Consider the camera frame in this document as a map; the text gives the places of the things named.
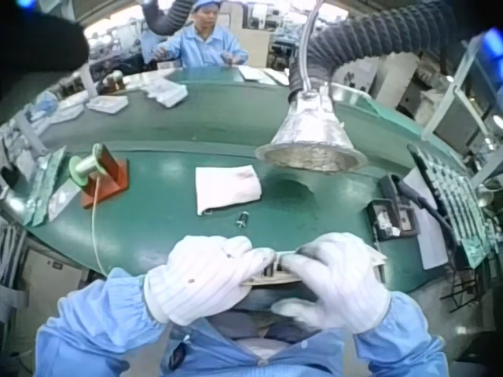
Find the black flexible hose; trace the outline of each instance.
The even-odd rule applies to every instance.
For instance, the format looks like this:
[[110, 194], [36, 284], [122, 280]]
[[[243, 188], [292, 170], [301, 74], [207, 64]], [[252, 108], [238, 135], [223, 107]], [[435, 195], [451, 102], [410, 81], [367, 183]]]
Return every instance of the black flexible hose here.
[[157, 0], [146, 1], [141, 8], [152, 32], [157, 35], [173, 35], [185, 25], [195, 2], [196, 0], [175, 0], [168, 14], [160, 10]]
[[[486, 0], [479, 0], [487, 5]], [[345, 20], [310, 40], [307, 72], [313, 89], [329, 82], [346, 63], [364, 57], [409, 53], [471, 38], [492, 26], [481, 17], [473, 0], [434, 0]], [[291, 66], [291, 101], [303, 81], [295, 62]]]

